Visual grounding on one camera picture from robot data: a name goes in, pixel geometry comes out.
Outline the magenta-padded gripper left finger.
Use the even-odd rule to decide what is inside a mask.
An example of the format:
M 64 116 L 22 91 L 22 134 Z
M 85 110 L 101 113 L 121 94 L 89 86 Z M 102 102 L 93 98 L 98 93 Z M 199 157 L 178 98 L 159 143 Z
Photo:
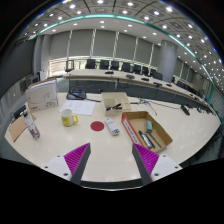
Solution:
M 65 155 L 55 156 L 42 169 L 79 185 L 90 154 L 91 147 L 87 143 Z

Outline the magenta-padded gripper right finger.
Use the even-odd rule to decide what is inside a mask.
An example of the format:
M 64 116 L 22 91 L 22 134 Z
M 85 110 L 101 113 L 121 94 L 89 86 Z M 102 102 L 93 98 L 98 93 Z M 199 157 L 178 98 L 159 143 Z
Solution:
M 168 155 L 158 155 L 136 143 L 132 145 L 132 154 L 144 185 L 182 169 L 182 167 L 175 163 Z

